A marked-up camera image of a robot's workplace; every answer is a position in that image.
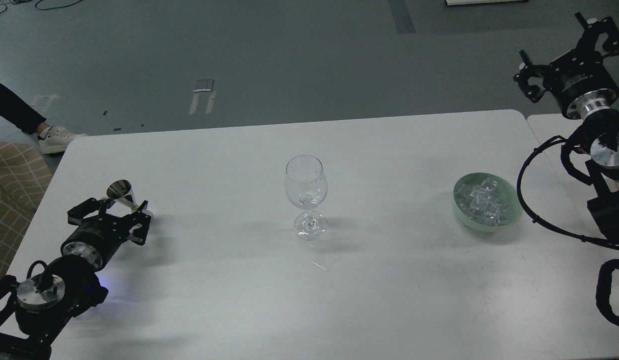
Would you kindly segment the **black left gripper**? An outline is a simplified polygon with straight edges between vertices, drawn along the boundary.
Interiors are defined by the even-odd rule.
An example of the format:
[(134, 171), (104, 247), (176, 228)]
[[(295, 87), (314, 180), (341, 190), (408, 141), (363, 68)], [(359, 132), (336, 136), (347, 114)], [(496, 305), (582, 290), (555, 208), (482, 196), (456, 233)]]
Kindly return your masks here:
[(61, 255), (79, 256), (94, 271), (101, 271), (126, 241), (144, 246), (152, 222), (148, 201), (144, 200), (136, 210), (122, 218), (104, 215), (112, 206), (110, 198), (92, 197), (68, 210), (67, 223), (77, 228), (61, 244)]

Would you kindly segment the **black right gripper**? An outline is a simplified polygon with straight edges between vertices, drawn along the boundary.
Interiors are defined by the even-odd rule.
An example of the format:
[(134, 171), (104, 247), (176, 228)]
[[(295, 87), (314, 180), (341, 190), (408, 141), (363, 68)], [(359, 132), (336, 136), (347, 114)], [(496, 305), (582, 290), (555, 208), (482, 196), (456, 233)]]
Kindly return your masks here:
[(523, 95), (536, 104), (549, 92), (566, 119), (578, 120), (578, 99), (593, 94), (607, 105), (616, 102), (619, 87), (604, 66), (604, 60), (619, 56), (619, 29), (611, 16), (601, 20), (574, 14), (583, 34), (574, 52), (566, 52), (550, 64), (534, 64), (526, 51), (520, 50), (521, 64), (513, 81)]

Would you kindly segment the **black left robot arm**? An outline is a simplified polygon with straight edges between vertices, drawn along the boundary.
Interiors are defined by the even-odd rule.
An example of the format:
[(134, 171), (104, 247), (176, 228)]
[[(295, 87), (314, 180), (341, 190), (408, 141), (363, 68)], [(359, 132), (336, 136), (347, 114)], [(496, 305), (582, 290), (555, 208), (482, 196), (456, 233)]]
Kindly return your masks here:
[(60, 257), (33, 262), (24, 281), (0, 279), (0, 360), (49, 360), (52, 343), (68, 322), (101, 305), (109, 290), (97, 272), (120, 246), (130, 241), (143, 246), (153, 214), (148, 201), (132, 203), (130, 213), (108, 213), (113, 199), (88, 198), (68, 210), (74, 232), (61, 244)]

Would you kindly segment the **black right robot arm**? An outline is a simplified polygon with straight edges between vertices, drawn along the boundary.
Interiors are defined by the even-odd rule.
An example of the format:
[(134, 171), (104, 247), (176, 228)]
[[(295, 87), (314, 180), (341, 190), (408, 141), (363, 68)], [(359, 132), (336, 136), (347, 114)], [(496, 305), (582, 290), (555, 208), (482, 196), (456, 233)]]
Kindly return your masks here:
[[(574, 16), (583, 28), (575, 48), (548, 64), (535, 64), (524, 50), (519, 53), (522, 63), (513, 81), (523, 95), (538, 103), (550, 93), (561, 115), (581, 125), (569, 137), (550, 137), (533, 150), (517, 176), (516, 194), (533, 223), (581, 242), (619, 249), (619, 190), (612, 191), (606, 182), (619, 183), (619, 110), (613, 108), (619, 86), (604, 66), (605, 59), (619, 56), (619, 30), (610, 16), (600, 20), (586, 19), (581, 13)], [(536, 214), (524, 199), (525, 171), (538, 155), (556, 145), (561, 146), (559, 160), (566, 173), (595, 190), (586, 207), (602, 238), (560, 228)]]

